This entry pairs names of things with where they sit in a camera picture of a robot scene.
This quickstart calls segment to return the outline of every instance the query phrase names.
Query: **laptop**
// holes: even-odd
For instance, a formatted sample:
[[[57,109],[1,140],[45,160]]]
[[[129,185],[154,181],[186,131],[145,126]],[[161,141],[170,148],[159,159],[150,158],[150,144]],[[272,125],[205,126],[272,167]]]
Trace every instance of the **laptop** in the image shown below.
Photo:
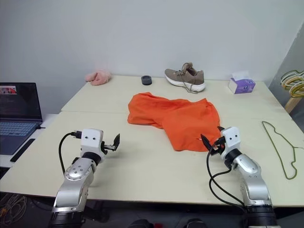
[[[0,154],[13,155],[41,124],[36,83],[0,83]]]

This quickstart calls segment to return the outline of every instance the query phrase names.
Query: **table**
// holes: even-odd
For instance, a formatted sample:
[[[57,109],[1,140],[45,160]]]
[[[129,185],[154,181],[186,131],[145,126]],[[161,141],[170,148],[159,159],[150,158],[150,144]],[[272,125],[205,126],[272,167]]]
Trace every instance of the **table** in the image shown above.
[[[208,187],[206,153],[176,152],[163,130],[128,124],[126,119],[127,113],[61,112],[0,180],[0,191],[54,197],[63,181],[58,159],[62,136],[73,130],[96,128],[104,130],[106,143],[120,133],[121,144],[98,166],[89,199],[221,204]],[[297,152],[298,176],[286,180],[261,120],[276,126],[292,144],[304,147],[304,134],[292,120],[224,116],[222,124],[239,127],[241,151],[261,165],[274,206],[303,206],[304,153]],[[291,160],[290,148],[283,142],[276,143],[284,149],[283,159]],[[68,137],[62,154],[67,167],[80,155],[80,140]],[[219,156],[211,158],[210,166],[213,173],[226,170]],[[289,166],[287,172],[293,172]],[[241,197],[236,175],[218,177],[218,181]]]
[[[140,77],[113,76],[102,86],[86,83],[62,108],[62,111],[129,113],[128,103],[133,95],[151,92],[168,99],[184,98],[198,101],[207,98],[212,102],[220,117],[244,117],[250,119],[291,120],[277,99],[263,82],[256,82],[252,93],[234,95],[228,88],[228,81],[206,80],[206,89],[198,94],[187,93],[171,85],[165,78],[152,78],[152,85],[142,85]]]
[[[297,151],[298,176],[286,180],[261,121],[272,123],[296,146],[304,147],[304,134],[263,82],[257,82],[252,93],[234,95],[227,81],[208,80],[206,89],[199,94],[172,86],[165,78],[152,81],[152,85],[143,86],[139,77],[113,76],[102,86],[85,84],[0,180],[0,191],[54,197],[63,181],[58,159],[62,136],[73,130],[96,128],[104,130],[106,143],[111,143],[120,133],[121,145],[116,152],[109,152],[105,162],[98,166],[89,188],[89,199],[222,204],[208,187],[206,153],[176,152],[163,130],[127,123],[127,105],[132,96],[151,92],[168,99],[198,101],[207,98],[218,110],[222,126],[240,129],[241,151],[261,165],[273,204],[304,206],[304,167],[301,166],[304,153]],[[288,165],[292,159],[291,148],[274,138],[282,150],[287,173],[292,175],[293,170]],[[80,141],[68,137],[62,152],[67,167],[80,155]],[[210,166],[212,173],[226,170],[219,156],[212,157]],[[220,176],[218,181],[241,197],[236,175]]]
[[[55,119],[57,114],[46,114],[43,117],[43,122],[40,125],[41,127],[48,127],[52,121]],[[17,151],[13,155],[4,155],[0,154],[0,167],[2,168],[10,168],[14,165],[14,162],[11,162],[11,158],[15,156],[15,154],[27,143],[30,139],[36,139],[38,136],[44,131],[44,129],[37,129],[33,132],[33,134],[17,149]]]

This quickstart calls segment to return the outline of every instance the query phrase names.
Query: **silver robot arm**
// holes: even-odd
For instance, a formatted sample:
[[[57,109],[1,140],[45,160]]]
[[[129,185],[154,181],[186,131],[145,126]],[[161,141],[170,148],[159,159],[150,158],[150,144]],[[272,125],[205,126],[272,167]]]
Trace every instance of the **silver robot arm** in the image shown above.
[[[261,167],[239,151],[241,139],[238,128],[224,129],[221,135],[225,137],[225,149],[221,158],[239,174],[245,206],[272,205],[267,185],[261,175]]]
[[[202,135],[205,146],[211,148]],[[228,168],[240,177],[240,188],[246,209],[248,228],[280,228],[272,207],[269,190],[261,175],[257,162],[242,154],[240,134],[236,127],[221,130],[221,137],[215,142],[216,148],[211,155],[219,153]]]
[[[103,131],[96,129],[72,133],[76,138],[81,138],[81,158],[75,158],[64,173],[64,182],[52,209],[50,228],[79,228],[84,222],[82,212],[97,165],[104,161],[106,149],[115,151],[120,141],[120,135],[117,135],[113,145],[105,145],[103,134]]]

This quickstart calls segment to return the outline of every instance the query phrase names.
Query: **orange cloth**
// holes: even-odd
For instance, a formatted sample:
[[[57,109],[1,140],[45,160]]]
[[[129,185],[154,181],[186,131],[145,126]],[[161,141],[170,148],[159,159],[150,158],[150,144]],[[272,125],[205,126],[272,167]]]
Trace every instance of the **orange cloth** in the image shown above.
[[[128,106],[128,123],[164,129],[176,151],[207,151],[200,134],[211,144],[220,137],[218,112],[206,99],[190,102],[140,93],[133,96]]]

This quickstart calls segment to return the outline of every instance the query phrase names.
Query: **laptop screen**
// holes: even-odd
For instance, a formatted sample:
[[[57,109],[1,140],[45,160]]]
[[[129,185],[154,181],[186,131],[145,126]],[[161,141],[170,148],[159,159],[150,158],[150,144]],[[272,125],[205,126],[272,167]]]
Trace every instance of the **laptop screen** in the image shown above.
[[[0,117],[42,120],[36,83],[0,83]]]

